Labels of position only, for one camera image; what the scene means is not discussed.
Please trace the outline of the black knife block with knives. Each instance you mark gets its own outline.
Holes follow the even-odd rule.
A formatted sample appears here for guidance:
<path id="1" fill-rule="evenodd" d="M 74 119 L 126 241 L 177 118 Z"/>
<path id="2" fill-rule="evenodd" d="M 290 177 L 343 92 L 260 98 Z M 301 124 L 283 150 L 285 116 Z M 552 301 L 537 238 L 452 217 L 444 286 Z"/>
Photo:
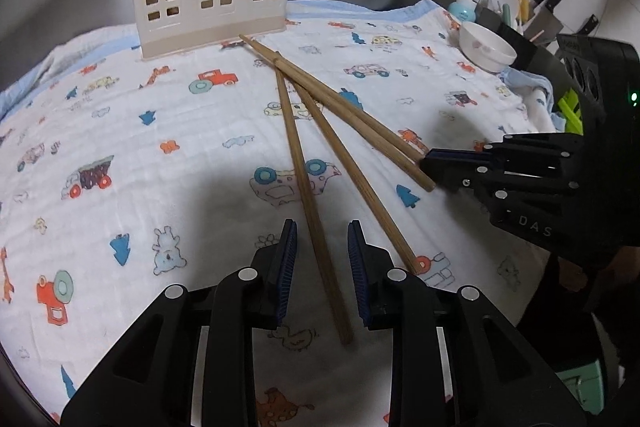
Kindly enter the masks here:
<path id="1" fill-rule="evenodd" d="M 555 9 L 563 0 L 532 0 L 529 13 L 532 16 L 525 25 L 524 37 L 536 46 L 548 46 L 556 37 L 570 31 L 555 15 Z"/>

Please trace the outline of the wooden chopstick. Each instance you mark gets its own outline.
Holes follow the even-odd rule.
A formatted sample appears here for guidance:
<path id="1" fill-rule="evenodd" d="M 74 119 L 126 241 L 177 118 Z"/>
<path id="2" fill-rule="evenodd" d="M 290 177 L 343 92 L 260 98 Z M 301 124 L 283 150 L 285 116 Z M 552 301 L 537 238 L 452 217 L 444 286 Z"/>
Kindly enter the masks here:
<path id="1" fill-rule="evenodd" d="M 311 94 L 313 94 L 318 100 L 325 106 L 329 105 L 329 101 L 332 100 L 342 109 L 345 109 L 347 113 L 354 115 L 361 120 L 363 124 L 373 130 L 386 142 L 393 145 L 393 147 L 400 150 L 405 156 L 413 161 L 420 161 L 424 155 L 418 150 L 412 147 L 409 143 L 405 142 L 401 137 L 394 133 L 392 130 L 386 128 L 382 122 L 379 122 L 374 117 L 366 113 L 364 110 L 358 108 L 356 105 L 346 101 L 336 91 L 326 86 L 319 79 L 310 75 L 309 72 L 298 67 L 294 63 L 287 60 L 279 52 L 269 49 L 268 46 L 264 46 L 262 43 L 252 39 L 250 37 L 240 35 L 240 39 L 243 40 L 254 51 L 260 54 L 268 62 L 277 67 L 283 74 L 291 79 L 295 83 L 302 86 Z"/>
<path id="2" fill-rule="evenodd" d="M 321 277 L 322 286 L 326 293 L 326 299 L 330 305 L 331 314 L 338 338 L 343 346 L 348 346 L 354 341 L 354 331 L 350 324 L 344 296 L 341 292 L 340 284 L 329 252 L 326 236 L 322 228 L 322 223 L 318 213 L 318 207 L 312 194 L 308 173 L 305 168 L 305 158 L 302 144 L 294 120 L 291 101 L 288 98 L 285 80 L 282 72 L 276 69 L 277 89 L 280 98 L 282 115 L 288 148 L 290 149 L 296 183 L 302 200 L 307 228 L 312 248 L 314 248 L 314 259 L 316 259 L 318 271 Z"/>
<path id="3" fill-rule="evenodd" d="M 405 236 L 402 235 L 394 219 L 381 202 L 381 199 L 378 198 L 378 194 L 373 190 L 372 185 L 357 165 L 355 159 L 352 158 L 352 155 L 350 155 L 340 137 L 331 127 L 329 121 L 322 115 L 320 109 L 318 109 L 316 103 L 314 103 L 314 99 L 311 98 L 311 95 L 298 84 L 295 85 L 295 89 L 299 98 L 308 107 L 312 118 L 314 118 L 314 121 L 318 124 L 324 139 L 326 139 L 326 142 L 328 142 L 334 154 L 341 161 L 349 178 L 352 179 L 352 183 L 355 184 L 356 189 L 372 212 L 375 220 L 378 221 L 378 225 L 394 246 L 401 261 L 404 262 L 406 269 L 411 274 L 418 274 L 418 269 L 420 268 L 418 258 L 411 249 L 407 239 L 405 239 Z"/>
<path id="4" fill-rule="evenodd" d="M 240 39 L 277 70 L 280 70 L 297 87 L 304 88 L 314 101 L 320 102 L 334 115 L 349 124 L 375 150 L 378 150 L 400 170 L 407 173 L 425 191 L 431 192 L 434 190 L 436 183 L 418 166 L 418 161 L 422 158 L 420 152 L 401 139 L 398 134 L 385 127 L 382 122 L 379 122 L 364 110 L 346 101 L 336 91 L 326 86 L 318 78 L 310 75 L 306 70 L 287 60 L 279 52 L 269 49 L 268 46 L 264 46 L 250 37 L 240 35 Z"/>

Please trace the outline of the white printed cloth mat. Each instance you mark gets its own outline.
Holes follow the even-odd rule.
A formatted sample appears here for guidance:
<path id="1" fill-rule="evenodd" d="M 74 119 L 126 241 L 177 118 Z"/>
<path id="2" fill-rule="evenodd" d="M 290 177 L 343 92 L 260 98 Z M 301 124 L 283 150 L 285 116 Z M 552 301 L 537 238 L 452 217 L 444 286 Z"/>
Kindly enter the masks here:
<path id="1" fill-rule="evenodd" d="M 478 150 L 551 124 L 544 95 L 469 62 L 433 1 L 374 12 L 288 5 L 259 39 L 381 121 L 420 155 Z M 64 407 L 128 326 L 170 284 L 218 283 L 298 223 L 288 314 L 254 334 L 259 426 L 384 426 L 390 333 L 362 328 L 348 222 L 402 262 L 346 167 L 288 85 L 355 341 L 341 346 L 300 203 L 276 75 L 244 44 L 143 61 L 132 27 L 59 46 L 1 95 L 1 344 L 46 413 Z M 549 255 L 492 227 L 468 193 L 427 192 L 318 103 L 420 259 L 428 286 L 474 285 L 513 323 Z"/>

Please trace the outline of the blue soap bottle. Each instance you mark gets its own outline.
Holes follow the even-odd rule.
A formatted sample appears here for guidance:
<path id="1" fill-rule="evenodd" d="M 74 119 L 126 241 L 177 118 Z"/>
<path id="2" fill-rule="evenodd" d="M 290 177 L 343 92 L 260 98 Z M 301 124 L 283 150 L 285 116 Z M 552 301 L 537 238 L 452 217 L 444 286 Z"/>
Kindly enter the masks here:
<path id="1" fill-rule="evenodd" d="M 476 9 L 480 0 L 454 0 L 448 6 L 448 12 L 461 23 L 476 21 Z"/>

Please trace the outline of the white ceramic bowl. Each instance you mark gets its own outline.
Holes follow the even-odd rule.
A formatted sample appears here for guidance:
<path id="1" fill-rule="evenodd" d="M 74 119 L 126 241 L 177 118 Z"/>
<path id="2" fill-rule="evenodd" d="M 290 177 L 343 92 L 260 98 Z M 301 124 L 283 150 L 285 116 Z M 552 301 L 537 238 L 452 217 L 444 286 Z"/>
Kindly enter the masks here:
<path id="1" fill-rule="evenodd" d="M 460 24 L 459 46 L 466 58 L 491 74 L 499 74 L 518 58 L 506 40 L 477 23 Z"/>

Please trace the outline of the green plastic rack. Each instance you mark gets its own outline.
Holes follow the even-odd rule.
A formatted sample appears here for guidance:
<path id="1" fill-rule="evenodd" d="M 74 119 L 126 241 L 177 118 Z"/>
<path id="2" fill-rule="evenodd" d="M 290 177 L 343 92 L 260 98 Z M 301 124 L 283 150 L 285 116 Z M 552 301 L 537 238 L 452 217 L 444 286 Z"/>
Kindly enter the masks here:
<path id="1" fill-rule="evenodd" d="M 582 110 L 578 94 L 573 89 L 568 89 L 556 105 L 565 119 L 565 131 L 583 135 L 584 126 L 582 125 Z"/>

